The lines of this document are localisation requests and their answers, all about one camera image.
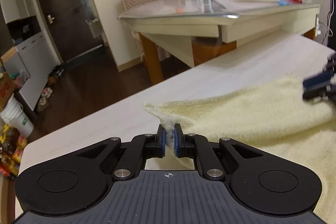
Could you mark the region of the shoes on floor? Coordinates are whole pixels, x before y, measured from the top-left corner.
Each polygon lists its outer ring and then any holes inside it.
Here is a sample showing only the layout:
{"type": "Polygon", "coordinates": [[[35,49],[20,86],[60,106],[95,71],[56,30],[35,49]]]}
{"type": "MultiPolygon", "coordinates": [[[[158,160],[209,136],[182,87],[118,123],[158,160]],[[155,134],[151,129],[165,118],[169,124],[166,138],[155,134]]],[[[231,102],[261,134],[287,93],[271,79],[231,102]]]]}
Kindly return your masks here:
{"type": "Polygon", "coordinates": [[[42,90],[41,96],[38,100],[37,104],[37,112],[43,111],[45,108],[49,106],[49,99],[52,96],[52,93],[54,92],[53,86],[57,84],[57,82],[60,80],[60,77],[62,77],[63,73],[65,71],[64,64],[56,65],[51,73],[49,73],[47,77],[47,84],[45,88],[42,90]]]}

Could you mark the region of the cream dining table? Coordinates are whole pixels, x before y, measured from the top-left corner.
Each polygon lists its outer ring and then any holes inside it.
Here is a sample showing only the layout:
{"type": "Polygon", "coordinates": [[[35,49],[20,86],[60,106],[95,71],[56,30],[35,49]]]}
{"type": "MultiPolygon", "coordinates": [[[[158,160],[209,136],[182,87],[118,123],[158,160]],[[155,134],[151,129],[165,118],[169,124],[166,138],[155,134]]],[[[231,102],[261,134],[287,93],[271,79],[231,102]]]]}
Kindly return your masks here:
{"type": "Polygon", "coordinates": [[[118,18],[139,35],[155,85],[164,80],[157,47],[193,68],[278,31],[313,39],[320,7],[291,0],[158,0],[118,18]]]}

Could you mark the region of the cream yellow terry towel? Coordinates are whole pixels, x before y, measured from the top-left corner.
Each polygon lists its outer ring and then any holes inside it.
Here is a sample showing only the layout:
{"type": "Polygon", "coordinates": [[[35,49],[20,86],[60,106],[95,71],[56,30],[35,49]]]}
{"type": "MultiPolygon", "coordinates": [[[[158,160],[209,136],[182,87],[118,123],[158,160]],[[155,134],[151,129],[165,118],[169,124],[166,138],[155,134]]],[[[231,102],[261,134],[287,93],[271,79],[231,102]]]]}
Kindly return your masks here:
{"type": "Polygon", "coordinates": [[[220,97],[146,103],[166,130],[173,148],[173,129],[205,136],[229,137],[304,165],[321,179],[322,194],[315,214],[335,223],[335,105],[302,99],[302,80],[283,77],[220,97]]]}

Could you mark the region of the cardboard box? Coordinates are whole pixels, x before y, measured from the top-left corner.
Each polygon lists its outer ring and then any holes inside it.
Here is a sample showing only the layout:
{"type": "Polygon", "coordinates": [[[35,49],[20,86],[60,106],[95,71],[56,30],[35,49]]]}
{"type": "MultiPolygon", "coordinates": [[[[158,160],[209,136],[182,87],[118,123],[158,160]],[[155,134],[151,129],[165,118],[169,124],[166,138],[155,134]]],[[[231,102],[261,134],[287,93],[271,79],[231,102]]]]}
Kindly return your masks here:
{"type": "Polygon", "coordinates": [[[7,102],[15,90],[15,84],[7,72],[1,73],[0,78],[0,110],[6,107],[7,102]]]}

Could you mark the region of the cooking oil bottles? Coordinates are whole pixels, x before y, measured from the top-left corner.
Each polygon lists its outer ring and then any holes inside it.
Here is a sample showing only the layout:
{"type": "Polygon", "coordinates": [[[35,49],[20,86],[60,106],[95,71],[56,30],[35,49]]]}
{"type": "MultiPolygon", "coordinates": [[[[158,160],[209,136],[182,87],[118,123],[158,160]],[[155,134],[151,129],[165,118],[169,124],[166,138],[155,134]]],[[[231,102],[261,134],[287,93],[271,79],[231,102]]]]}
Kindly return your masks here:
{"type": "Polygon", "coordinates": [[[19,174],[27,139],[15,128],[5,124],[1,129],[1,174],[9,180],[19,174]]]}

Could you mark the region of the white plastic bucket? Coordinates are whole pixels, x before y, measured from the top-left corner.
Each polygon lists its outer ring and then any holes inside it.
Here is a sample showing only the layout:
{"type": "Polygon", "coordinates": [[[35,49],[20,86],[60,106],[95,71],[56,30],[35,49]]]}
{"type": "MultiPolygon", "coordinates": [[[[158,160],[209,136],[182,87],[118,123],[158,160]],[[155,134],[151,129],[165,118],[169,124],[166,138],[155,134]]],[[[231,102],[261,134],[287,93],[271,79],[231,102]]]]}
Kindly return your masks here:
{"type": "Polygon", "coordinates": [[[33,123],[25,114],[22,104],[15,99],[14,95],[10,97],[6,107],[1,111],[1,118],[8,126],[15,127],[25,138],[28,138],[33,132],[33,123]]]}

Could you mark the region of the dark wooden door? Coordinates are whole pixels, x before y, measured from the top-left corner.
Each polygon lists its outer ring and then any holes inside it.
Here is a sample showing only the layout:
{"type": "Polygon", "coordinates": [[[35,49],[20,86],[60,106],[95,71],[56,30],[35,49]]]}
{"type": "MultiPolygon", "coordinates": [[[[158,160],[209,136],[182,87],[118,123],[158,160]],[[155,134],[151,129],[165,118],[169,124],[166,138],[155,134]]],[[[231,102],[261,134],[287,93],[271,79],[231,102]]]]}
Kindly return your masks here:
{"type": "Polygon", "coordinates": [[[54,45],[68,63],[104,44],[90,0],[38,0],[54,45]]]}

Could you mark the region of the grey storage cabinet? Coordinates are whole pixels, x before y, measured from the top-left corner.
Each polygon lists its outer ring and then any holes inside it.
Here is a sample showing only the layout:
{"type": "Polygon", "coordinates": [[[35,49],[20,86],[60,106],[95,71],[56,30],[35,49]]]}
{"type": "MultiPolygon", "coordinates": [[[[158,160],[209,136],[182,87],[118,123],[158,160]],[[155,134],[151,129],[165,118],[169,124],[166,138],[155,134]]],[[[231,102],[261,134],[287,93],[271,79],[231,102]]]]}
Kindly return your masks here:
{"type": "Polygon", "coordinates": [[[32,0],[1,0],[1,11],[28,80],[19,93],[34,110],[56,60],[41,30],[32,0]]]}

